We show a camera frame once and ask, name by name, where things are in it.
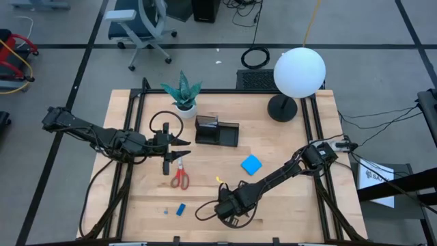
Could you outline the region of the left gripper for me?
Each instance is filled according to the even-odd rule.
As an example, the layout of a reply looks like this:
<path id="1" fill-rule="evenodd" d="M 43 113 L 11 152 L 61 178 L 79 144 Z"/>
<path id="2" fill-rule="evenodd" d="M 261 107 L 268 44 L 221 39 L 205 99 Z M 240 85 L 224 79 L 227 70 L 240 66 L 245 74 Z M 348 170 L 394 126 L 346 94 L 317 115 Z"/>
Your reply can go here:
<path id="1" fill-rule="evenodd" d="M 169 151 L 169 144 L 172 146 L 189 146 L 190 141 L 184 141 L 178 137 L 171 135 L 169 133 L 169 123 L 165 122 L 163 124 L 162 130 L 154 131 L 154 137 L 152 140 L 153 152 L 156 156 L 161 156 L 163 158 L 163 174 L 169 175 L 170 173 L 170 163 L 174 162 L 180 157 L 190 154 L 190 150 L 181 151 Z"/>

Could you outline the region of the red-handled scissors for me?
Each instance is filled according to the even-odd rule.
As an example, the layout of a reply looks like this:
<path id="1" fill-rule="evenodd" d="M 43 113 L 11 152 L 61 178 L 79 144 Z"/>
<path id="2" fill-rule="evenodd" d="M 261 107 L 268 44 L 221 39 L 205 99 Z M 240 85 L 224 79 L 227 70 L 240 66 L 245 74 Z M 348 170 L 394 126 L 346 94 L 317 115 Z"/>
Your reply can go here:
<path id="1" fill-rule="evenodd" d="M 181 188 L 182 190 L 187 190 L 189 187 L 189 176 L 185 172 L 182 157 L 178 159 L 178 170 L 176 175 L 172 178 L 170 185 L 172 188 Z"/>

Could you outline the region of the blue sticky note pad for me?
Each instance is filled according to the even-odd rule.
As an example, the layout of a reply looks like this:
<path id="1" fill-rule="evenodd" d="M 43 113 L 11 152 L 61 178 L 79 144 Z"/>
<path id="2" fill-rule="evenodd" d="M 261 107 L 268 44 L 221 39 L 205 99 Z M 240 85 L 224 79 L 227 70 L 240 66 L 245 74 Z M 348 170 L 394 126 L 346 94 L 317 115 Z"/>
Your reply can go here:
<path id="1" fill-rule="evenodd" d="M 252 176 L 262 167 L 262 162 L 255 155 L 251 154 L 241 162 L 241 167 L 248 175 Z"/>

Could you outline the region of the black mesh desk organizer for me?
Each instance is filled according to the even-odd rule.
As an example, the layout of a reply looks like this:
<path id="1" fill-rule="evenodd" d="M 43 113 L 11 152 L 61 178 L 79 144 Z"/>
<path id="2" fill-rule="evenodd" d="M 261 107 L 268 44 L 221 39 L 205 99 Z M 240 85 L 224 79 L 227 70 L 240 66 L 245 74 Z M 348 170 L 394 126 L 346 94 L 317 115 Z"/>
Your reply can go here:
<path id="1" fill-rule="evenodd" d="M 216 146 L 237 147 L 239 138 L 239 123 L 220 122 L 216 128 L 204 127 L 215 117 L 197 115 L 195 119 L 195 142 Z"/>

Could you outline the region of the green plant in white pot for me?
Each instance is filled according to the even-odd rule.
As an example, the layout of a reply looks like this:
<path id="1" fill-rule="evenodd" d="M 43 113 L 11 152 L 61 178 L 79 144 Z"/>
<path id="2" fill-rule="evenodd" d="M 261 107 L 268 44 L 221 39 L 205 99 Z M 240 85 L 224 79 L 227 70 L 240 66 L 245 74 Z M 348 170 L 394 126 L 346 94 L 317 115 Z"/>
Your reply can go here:
<path id="1" fill-rule="evenodd" d="M 201 82 L 190 85 L 184 72 L 180 71 L 178 82 L 179 88 L 173 88 L 170 85 L 161 83 L 160 86 L 173 99 L 173 105 L 180 113 L 181 118 L 191 118 L 197 113 L 196 97 L 201 91 Z"/>

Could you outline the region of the black floor vent grille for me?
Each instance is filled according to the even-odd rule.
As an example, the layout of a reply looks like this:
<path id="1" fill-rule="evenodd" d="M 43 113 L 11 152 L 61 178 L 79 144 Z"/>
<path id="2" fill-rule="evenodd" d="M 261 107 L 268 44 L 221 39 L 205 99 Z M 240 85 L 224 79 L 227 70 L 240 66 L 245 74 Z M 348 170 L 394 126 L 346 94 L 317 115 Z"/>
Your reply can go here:
<path id="1" fill-rule="evenodd" d="M 236 87 L 241 90 L 277 90 L 273 69 L 238 70 Z"/>

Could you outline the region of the black computer tower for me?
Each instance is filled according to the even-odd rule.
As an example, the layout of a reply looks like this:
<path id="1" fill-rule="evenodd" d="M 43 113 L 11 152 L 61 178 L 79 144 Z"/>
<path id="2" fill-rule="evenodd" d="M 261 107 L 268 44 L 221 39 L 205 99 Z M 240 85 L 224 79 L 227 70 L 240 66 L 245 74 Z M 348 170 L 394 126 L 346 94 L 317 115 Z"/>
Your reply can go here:
<path id="1" fill-rule="evenodd" d="M 191 0 L 195 21 L 214 23 L 221 0 Z"/>

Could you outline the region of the white globe lamp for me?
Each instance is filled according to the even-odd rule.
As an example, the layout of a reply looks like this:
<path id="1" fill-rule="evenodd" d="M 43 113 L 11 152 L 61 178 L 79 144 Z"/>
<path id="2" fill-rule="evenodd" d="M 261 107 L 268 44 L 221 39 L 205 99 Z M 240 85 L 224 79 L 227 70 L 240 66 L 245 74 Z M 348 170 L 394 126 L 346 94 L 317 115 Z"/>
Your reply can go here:
<path id="1" fill-rule="evenodd" d="M 267 106 L 268 115 L 278 122 L 289 122 L 298 111 L 297 99 L 315 94 L 326 78 L 322 56 L 305 47 L 291 49 L 277 60 L 273 79 L 279 94 Z"/>

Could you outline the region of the white paper sign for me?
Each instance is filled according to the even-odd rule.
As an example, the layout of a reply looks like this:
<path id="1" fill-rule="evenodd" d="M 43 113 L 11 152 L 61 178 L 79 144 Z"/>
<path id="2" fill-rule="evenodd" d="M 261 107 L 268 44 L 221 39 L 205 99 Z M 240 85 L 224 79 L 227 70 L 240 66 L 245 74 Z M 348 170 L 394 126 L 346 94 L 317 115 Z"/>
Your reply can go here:
<path id="1" fill-rule="evenodd" d="M 368 161 L 359 159 L 357 165 L 357 189 L 366 189 L 369 187 L 383 185 L 386 181 L 392 181 L 395 178 L 394 169 Z M 392 195 L 385 195 L 383 191 L 372 188 L 370 193 L 370 202 L 377 203 L 389 208 L 395 207 L 395 199 Z"/>

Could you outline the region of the black metal beam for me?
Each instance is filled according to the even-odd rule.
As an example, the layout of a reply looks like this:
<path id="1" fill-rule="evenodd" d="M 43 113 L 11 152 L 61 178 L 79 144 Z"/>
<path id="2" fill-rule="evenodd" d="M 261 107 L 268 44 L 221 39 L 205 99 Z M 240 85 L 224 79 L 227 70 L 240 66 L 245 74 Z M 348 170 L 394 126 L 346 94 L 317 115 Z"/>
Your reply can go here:
<path id="1" fill-rule="evenodd" d="M 411 174 L 392 181 L 386 181 L 385 184 L 360 189 L 357 191 L 360 201 L 369 201 L 371 189 L 379 189 L 387 196 L 405 195 L 414 200 L 421 206 L 437 206 L 437 167 L 428 169 L 417 174 Z M 408 193 L 420 191 L 423 189 L 435 188 L 433 193 L 418 195 L 417 198 L 411 197 Z"/>

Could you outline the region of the black caster base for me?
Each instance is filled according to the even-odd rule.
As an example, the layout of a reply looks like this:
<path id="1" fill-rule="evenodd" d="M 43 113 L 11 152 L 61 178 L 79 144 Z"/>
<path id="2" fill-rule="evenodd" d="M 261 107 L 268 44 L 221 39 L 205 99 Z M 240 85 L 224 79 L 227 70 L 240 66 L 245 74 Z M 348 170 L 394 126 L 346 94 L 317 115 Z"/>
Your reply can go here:
<path id="1" fill-rule="evenodd" d="M 10 114 L 6 111 L 0 111 L 0 137 L 4 135 L 11 123 Z"/>

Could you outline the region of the grey desk base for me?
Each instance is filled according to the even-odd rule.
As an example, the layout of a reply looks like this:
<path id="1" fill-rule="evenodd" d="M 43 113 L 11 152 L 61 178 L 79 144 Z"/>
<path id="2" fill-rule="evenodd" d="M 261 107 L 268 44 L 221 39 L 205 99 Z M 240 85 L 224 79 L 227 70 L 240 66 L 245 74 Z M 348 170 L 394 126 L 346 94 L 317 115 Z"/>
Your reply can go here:
<path id="1" fill-rule="evenodd" d="M 58 0 L 9 0 L 10 5 L 14 8 L 23 8 L 27 10 L 70 10 L 70 4 Z"/>

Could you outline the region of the red and black cart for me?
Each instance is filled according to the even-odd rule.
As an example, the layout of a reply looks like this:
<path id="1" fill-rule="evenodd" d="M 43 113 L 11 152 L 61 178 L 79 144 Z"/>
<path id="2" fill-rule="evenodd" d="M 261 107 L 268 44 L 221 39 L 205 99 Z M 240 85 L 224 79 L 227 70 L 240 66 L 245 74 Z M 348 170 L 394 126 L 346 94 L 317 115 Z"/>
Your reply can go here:
<path id="1" fill-rule="evenodd" d="M 34 43 L 9 29 L 0 29 L 0 95 L 25 92 L 35 81 L 27 60 L 30 55 L 39 55 Z"/>

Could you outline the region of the black equipment stand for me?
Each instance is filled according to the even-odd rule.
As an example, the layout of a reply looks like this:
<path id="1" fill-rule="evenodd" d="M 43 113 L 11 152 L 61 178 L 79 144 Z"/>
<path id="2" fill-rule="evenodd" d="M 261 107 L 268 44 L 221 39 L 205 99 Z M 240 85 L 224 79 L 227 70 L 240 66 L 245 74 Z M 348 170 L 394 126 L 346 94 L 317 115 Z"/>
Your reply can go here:
<path id="1" fill-rule="evenodd" d="M 418 92 L 417 103 L 437 147 L 437 89 Z"/>

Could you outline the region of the black aluminium table frame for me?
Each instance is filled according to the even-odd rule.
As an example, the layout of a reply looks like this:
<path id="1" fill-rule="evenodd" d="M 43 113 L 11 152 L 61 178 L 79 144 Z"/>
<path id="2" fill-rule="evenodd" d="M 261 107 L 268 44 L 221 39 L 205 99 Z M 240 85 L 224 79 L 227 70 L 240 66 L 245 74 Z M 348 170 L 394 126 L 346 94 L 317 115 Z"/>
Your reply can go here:
<path id="1" fill-rule="evenodd" d="M 309 139 L 342 135 L 339 114 L 330 90 L 320 90 L 315 98 L 298 104 L 295 118 L 276 122 L 267 112 L 272 93 L 263 91 L 203 90 L 197 96 L 200 115 L 217 116 L 223 122 L 239 123 L 235 148 L 195 143 L 195 121 L 175 118 L 170 95 L 150 90 L 144 98 L 136 90 L 113 90 L 104 125 L 109 128 L 138 126 L 144 135 L 168 122 L 172 133 L 184 128 L 180 137 L 191 144 L 183 158 L 190 176 L 187 190 L 171 188 L 170 176 L 163 174 L 160 158 L 150 158 L 133 169 L 125 213 L 116 210 L 105 237 L 121 236 L 124 241 L 168 242 L 174 236 L 187 242 L 268 243 L 278 237 L 283 243 L 319 243 L 325 235 L 336 238 L 333 214 L 319 212 L 315 181 L 309 176 L 290 178 L 267 192 L 258 209 L 241 218 L 236 230 L 225 227 L 214 217 L 218 176 L 231 189 L 245 180 L 257 182 L 289 160 Z M 249 155 L 262 167 L 252 176 L 242 169 Z M 181 216 L 176 212 L 186 205 Z"/>

